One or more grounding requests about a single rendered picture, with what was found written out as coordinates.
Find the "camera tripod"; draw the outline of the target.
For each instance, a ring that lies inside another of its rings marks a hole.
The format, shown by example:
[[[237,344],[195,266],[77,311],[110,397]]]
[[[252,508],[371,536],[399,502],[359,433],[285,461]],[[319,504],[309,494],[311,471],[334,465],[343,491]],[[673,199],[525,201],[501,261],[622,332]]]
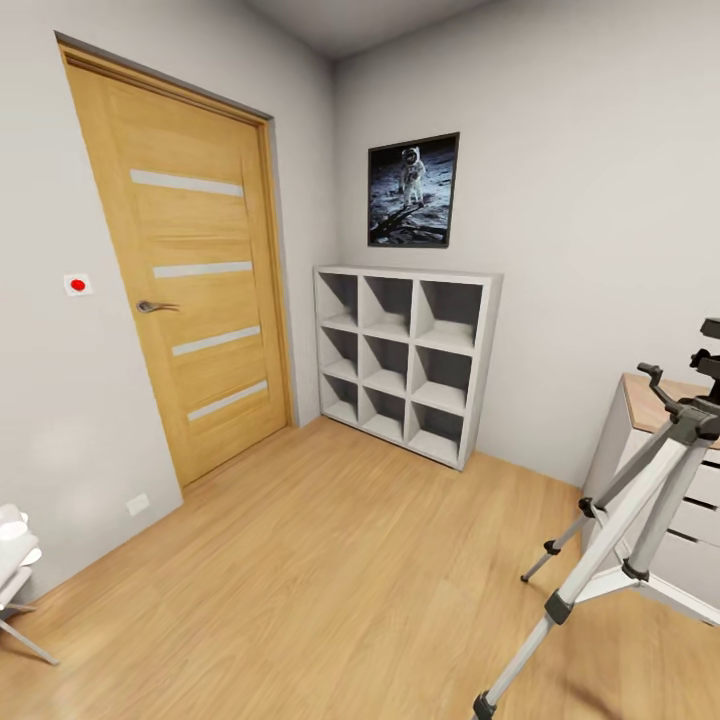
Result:
[[[720,339],[720,319],[705,319],[701,328],[705,337]],[[644,587],[674,603],[687,614],[720,629],[720,611],[700,599],[683,592],[648,572],[648,568],[666,535],[709,448],[720,440],[720,355],[706,349],[691,355],[692,369],[715,380],[710,395],[673,401],[660,387],[663,370],[659,365],[639,363],[637,368],[651,377],[649,388],[665,404],[669,419],[634,452],[631,460],[592,499],[585,497],[578,505],[584,512],[556,541],[546,542],[544,557],[524,576],[528,579],[591,519],[596,519],[601,532],[583,555],[576,568],[555,590],[544,605],[546,614],[536,629],[504,670],[490,692],[478,696],[471,720],[492,720],[496,704],[510,687],[523,666],[549,634],[550,630],[569,618],[573,608],[585,602],[620,590]],[[618,506],[610,512],[614,497],[632,480],[631,488]],[[628,547],[624,534],[662,486],[646,525],[634,549]],[[606,558],[614,553],[619,566],[602,569]]]

